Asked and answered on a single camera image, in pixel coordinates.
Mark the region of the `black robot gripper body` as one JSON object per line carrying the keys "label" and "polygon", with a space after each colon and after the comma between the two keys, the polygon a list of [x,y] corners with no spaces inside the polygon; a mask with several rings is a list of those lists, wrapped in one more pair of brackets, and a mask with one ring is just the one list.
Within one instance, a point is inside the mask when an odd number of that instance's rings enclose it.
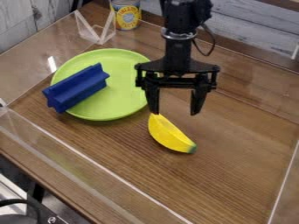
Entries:
{"label": "black robot gripper body", "polygon": [[150,88],[192,88],[212,90],[218,86],[220,67],[192,58],[192,46],[196,31],[175,33],[166,28],[162,36],[166,40],[164,56],[135,65],[135,85],[143,90]]}

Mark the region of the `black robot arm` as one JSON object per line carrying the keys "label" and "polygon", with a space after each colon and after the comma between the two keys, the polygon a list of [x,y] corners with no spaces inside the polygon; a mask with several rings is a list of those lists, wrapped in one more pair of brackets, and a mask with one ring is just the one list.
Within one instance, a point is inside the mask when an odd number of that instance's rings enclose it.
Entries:
{"label": "black robot arm", "polygon": [[198,27],[214,36],[204,24],[211,18],[211,0],[160,0],[166,40],[164,56],[135,65],[135,85],[144,90],[151,112],[159,114],[162,88],[191,90],[191,115],[202,111],[208,92],[218,86],[220,67],[192,58],[192,46],[200,52],[195,37]]}

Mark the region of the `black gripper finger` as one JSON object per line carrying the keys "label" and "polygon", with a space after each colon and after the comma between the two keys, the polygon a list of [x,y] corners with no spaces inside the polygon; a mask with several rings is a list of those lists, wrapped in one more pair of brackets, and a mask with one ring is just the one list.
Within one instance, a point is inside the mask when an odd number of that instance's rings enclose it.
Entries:
{"label": "black gripper finger", "polygon": [[146,78],[144,81],[144,93],[148,103],[148,108],[154,114],[159,114],[159,99],[160,99],[160,88],[156,82]]}
{"label": "black gripper finger", "polygon": [[211,91],[208,75],[198,76],[194,82],[194,90],[191,91],[191,115],[195,116],[202,111],[207,93]]}

